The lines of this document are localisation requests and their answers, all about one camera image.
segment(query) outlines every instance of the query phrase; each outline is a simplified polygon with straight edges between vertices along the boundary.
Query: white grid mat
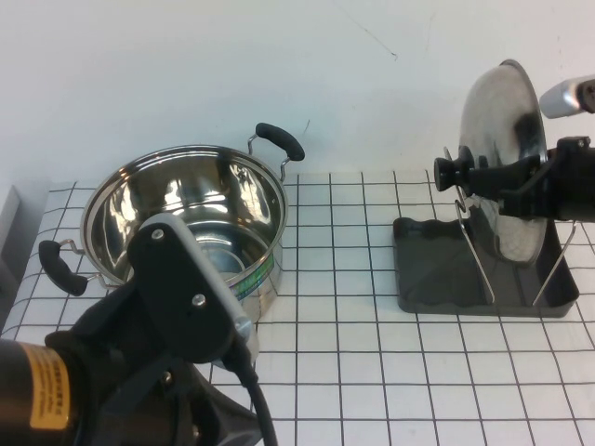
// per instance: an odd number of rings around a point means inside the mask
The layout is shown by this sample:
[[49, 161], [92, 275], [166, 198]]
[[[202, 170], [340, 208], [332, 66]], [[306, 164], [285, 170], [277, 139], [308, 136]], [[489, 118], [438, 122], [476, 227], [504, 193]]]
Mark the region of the white grid mat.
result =
[[[64, 294], [41, 271], [42, 240], [79, 242], [94, 182], [55, 185], [2, 337], [43, 343], [105, 295]], [[399, 310], [391, 223], [456, 218], [426, 172], [288, 176], [280, 296], [258, 325], [257, 371], [280, 444], [595, 444], [595, 225], [566, 258], [581, 291], [563, 320]], [[561, 242], [570, 223], [559, 223]], [[62, 257], [80, 273], [90, 262]], [[249, 407], [231, 374], [199, 366]]]

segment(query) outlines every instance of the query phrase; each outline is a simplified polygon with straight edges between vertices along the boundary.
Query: pot rim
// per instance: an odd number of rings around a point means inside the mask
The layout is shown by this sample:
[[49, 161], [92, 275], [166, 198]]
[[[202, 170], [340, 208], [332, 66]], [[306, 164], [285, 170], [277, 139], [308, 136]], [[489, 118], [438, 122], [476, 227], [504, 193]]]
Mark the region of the pot rim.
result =
[[281, 237], [283, 236], [285, 226], [287, 223], [287, 213], [289, 212], [289, 204], [287, 202], [287, 193], [284, 189], [284, 185], [281, 180], [273, 173], [272, 169], [260, 161], [254, 155], [250, 155], [243, 151], [238, 151], [236, 149], [231, 149], [229, 147], [223, 146], [211, 146], [205, 144], [191, 144], [185, 146], [175, 146], [170, 147], [167, 149], [161, 149], [159, 151], [153, 151], [146, 155], [142, 155], [139, 158], [123, 165], [119, 169], [112, 172], [109, 176], [107, 176], [101, 184], [95, 189], [89, 200], [86, 202], [85, 210], [83, 211], [83, 216], [81, 217], [81, 225], [80, 225], [80, 234], [81, 234], [81, 244], [83, 245], [83, 249], [85, 250], [85, 254], [89, 261], [98, 269], [98, 271], [105, 275], [110, 281], [116, 284], [123, 284], [125, 281], [122, 279], [114, 276], [111, 274], [97, 259], [94, 255], [94, 250], [89, 242], [90, 240], [90, 225], [89, 222], [93, 221], [95, 215], [97, 213], [98, 208], [96, 207], [97, 203], [105, 202], [105, 198], [111, 194], [114, 190], [116, 190], [125, 180], [126, 180], [126, 173], [136, 173], [139, 170], [142, 170], [144, 167], [148, 167], [152, 165], [156, 159], [160, 157], [164, 157], [164, 160], [176, 158], [178, 156], [187, 156], [189, 154], [193, 154], [193, 156], [200, 156], [202, 152], [215, 152], [215, 153], [228, 153], [231, 157], [240, 158], [246, 164], [247, 167], [251, 169], [255, 169], [260, 171], [262, 176], [264, 176], [270, 184], [272, 184], [273, 188], [275, 189], [276, 197], [279, 201], [283, 201], [283, 216], [281, 218], [281, 223], [277, 228], [277, 232], [275, 234], [274, 239], [272, 240], [271, 244], [267, 248], [267, 251], [255, 262], [252, 263], [248, 268], [242, 271], [239, 274], [225, 280], [225, 283], [228, 286], [234, 286], [236, 283], [241, 282], [245, 278], [249, 277], [260, 265], [262, 265], [266, 259], [272, 255], [272, 251], [275, 246], [281, 241]]

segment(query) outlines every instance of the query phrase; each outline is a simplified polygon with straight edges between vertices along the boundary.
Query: stainless steel lid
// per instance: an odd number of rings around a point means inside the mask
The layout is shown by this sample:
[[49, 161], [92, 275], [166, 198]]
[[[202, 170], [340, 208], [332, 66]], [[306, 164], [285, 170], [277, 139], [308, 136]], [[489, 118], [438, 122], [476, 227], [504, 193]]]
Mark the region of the stainless steel lid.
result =
[[[459, 145], [467, 146], [475, 165], [512, 164], [530, 155], [547, 160], [546, 138], [539, 103], [529, 78], [514, 60], [487, 72], [470, 90], [461, 119]], [[546, 233], [547, 220], [501, 216], [498, 204], [471, 196], [469, 223], [485, 249], [501, 258], [526, 264], [535, 261]]]

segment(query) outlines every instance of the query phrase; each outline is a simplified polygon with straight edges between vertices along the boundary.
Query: green sticker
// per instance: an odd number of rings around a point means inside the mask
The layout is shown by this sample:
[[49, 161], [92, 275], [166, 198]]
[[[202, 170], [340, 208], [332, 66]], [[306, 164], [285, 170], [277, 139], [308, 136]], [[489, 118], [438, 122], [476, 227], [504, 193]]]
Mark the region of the green sticker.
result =
[[273, 266], [274, 258], [271, 254], [252, 274], [232, 286], [231, 291], [238, 300], [243, 300], [251, 295], [269, 277]]

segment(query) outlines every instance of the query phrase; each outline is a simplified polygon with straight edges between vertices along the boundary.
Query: metal bracket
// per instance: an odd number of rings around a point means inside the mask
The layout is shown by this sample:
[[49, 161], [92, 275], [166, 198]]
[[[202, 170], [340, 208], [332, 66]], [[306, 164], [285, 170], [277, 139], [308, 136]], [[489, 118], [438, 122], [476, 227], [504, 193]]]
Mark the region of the metal bracket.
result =
[[[452, 157], [450, 156], [450, 152], [445, 147], [444, 147], [444, 156], [446, 157], [447, 160], [452, 160]], [[460, 225], [461, 231], [463, 232], [463, 236], [465, 237], [465, 240], [467, 241], [467, 245], [469, 246], [469, 249], [471, 250], [471, 253], [473, 254], [475, 263], [477, 264], [477, 267], [480, 269], [480, 273], [482, 274], [483, 280], [485, 281], [485, 284], [487, 285], [487, 289], [490, 292], [490, 296], [492, 297], [492, 301], [490, 302], [490, 304], [494, 305], [494, 303], [496, 302], [496, 295], [494, 294], [494, 289], [492, 288], [492, 284], [490, 283], [490, 280], [487, 278], [487, 274], [485, 274], [485, 270], [483, 269], [482, 262], [480, 261], [480, 258], [477, 255], [477, 252], [475, 251], [475, 247], [473, 246], [473, 243], [471, 242], [471, 238], [469, 237], [469, 234], [467, 233], [467, 228], [465, 228], [465, 222], [463, 221], [463, 216], [461, 215], [461, 211], [464, 213], [467, 213], [467, 206], [465, 205], [465, 200], [463, 199], [463, 193], [461, 192], [461, 189], [458, 186], [455, 186], [455, 188], [456, 188], [456, 194], [458, 195], [458, 200], [455, 200], [455, 209], [456, 209], [456, 217], [458, 218], [458, 224]]]
[[560, 262], [562, 262], [562, 259], [564, 258], [564, 253], [566, 252], [566, 249], [568, 249], [568, 246], [570, 246], [570, 242], [575, 237], [575, 232], [576, 232], [576, 220], [573, 221], [573, 228], [570, 231], [568, 240], [564, 244], [564, 247], [562, 248], [562, 252], [558, 256], [556, 263], [554, 263], [554, 266], [551, 267], [551, 271], [549, 272], [548, 277], [546, 278], [546, 281], [543, 282], [543, 285], [541, 285], [541, 289], [539, 290], [539, 293], [537, 293], [537, 296], [535, 297], [535, 300], [533, 301], [533, 306], [535, 306], [535, 304], [537, 303], [537, 300], [539, 300], [539, 297], [541, 297], [541, 295], [543, 295], [543, 292], [546, 290], [546, 286], [548, 286], [549, 280], [554, 275], [554, 272], [556, 272], [556, 269], [558, 268], [558, 265], [560, 265]]
[[[250, 155], [253, 154], [253, 149], [252, 149], [252, 141], [254, 141], [256, 138], [258, 138], [258, 135], [255, 133], [254, 135], [252, 135], [249, 139], [248, 139], [248, 153]], [[287, 163], [289, 163], [291, 161], [290, 158], [285, 158], [283, 160], [283, 162], [281, 163], [281, 182], [283, 183], [285, 181], [285, 166], [287, 165]]]
[[75, 254], [82, 256], [85, 253], [84, 249], [79, 249], [76, 247], [76, 242], [73, 239], [66, 239], [59, 243], [60, 247], [69, 245]]
[[99, 285], [101, 285], [101, 288], [103, 288], [104, 290], [114, 290], [120, 287], [120, 285], [112, 285], [111, 283], [105, 282], [105, 279], [103, 278], [103, 275], [100, 272], [96, 272], [95, 274], [90, 276], [86, 281], [91, 282], [94, 280], [97, 280], [99, 282]]
[[[452, 160], [452, 157], [450, 156], [450, 152], [445, 147], [444, 147], [444, 155], [445, 155], [446, 159]], [[487, 274], [485, 274], [485, 270], [483, 269], [482, 262], [480, 261], [480, 258], [477, 256], [475, 247], [473, 246], [473, 243], [471, 242], [471, 238], [469, 237], [469, 234], [467, 233], [467, 229], [465, 228], [465, 223], [463, 222], [463, 216], [461, 215], [461, 212], [467, 213], [467, 206], [465, 205], [465, 200], [463, 199], [463, 193], [461, 192], [461, 189], [458, 186], [455, 186], [455, 188], [456, 188], [456, 194], [458, 195], [458, 200], [455, 200], [455, 209], [456, 209], [456, 217], [458, 218], [458, 224], [460, 225], [461, 231], [463, 232], [463, 236], [465, 237], [465, 240], [467, 241], [467, 245], [469, 246], [469, 249], [471, 250], [471, 253], [473, 254], [473, 258], [475, 258], [475, 263], [477, 264], [478, 268], [480, 269], [480, 273], [482, 274], [482, 277], [485, 280], [487, 289], [489, 290], [490, 295], [492, 296], [491, 304], [494, 304], [496, 302], [496, 295], [494, 294], [494, 289], [492, 288], [492, 284], [490, 283], [490, 281], [487, 277]], [[570, 246], [570, 242], [575, 237], [575, 233], [576, 233], [576, 221], [573, 221], [573, 228], [570, 232], [570, 235], [568, 236], [568, 240], [564, 244], [564, 247], [563, 247], [562, 251], [560, 252], [560, 255], [558, 256], [556, 263], [551, 268], [551, 271], [549, 272], [548, 277], [541, 285], [541, 289], [539, 290], [539, 293], [537, 293], [537, 296], [535, 297], [535, 299], [533, 301], [533, 304], [532, 304], [533, 307], [536, 305], [537, 301], [539, 300], [539, 297], [541, 297], [543, 295], [544, 291], [546, 290], [546, 287], [548, 286], [549, 281], [551, 280], [551, 278], [554, 275], [554, 272], [556, 272], [556, 269], [560, 265], [560, 262], [562, 262], [562, 259], [564, 258], [564, 254], [566, 253], [566, 249], [568, 249], [568, 246]]]

